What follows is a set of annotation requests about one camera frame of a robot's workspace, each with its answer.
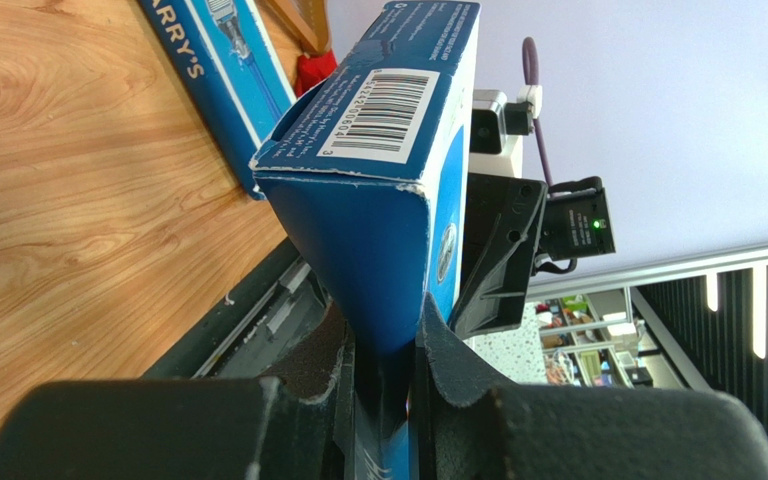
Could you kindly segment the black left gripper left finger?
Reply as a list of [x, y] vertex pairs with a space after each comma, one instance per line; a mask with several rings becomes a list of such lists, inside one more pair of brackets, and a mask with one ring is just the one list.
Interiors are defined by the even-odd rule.
[[0, 479], [339, 479], [334, 424], [351, 348], [330, 306], [254, 378], [43, 384], [0, 428]]

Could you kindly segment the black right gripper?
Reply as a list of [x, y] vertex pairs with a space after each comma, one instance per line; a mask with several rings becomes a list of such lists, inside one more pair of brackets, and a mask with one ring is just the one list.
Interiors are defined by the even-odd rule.
[[581, 258], [616, 252], [600, 177], [547, 193], [542, 181], [468, 176], [461, 291], [449, 320], [459, 338], [520, 327], [535, 256], [538, 272], [565, 275]]

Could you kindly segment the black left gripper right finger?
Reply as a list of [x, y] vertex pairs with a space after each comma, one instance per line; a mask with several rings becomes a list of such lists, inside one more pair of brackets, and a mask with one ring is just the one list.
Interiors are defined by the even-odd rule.
[[413, 377], [417, 479], [768, 479], [768, 437], [737, 399], [692, 390], [521, 385], [426, 296]]

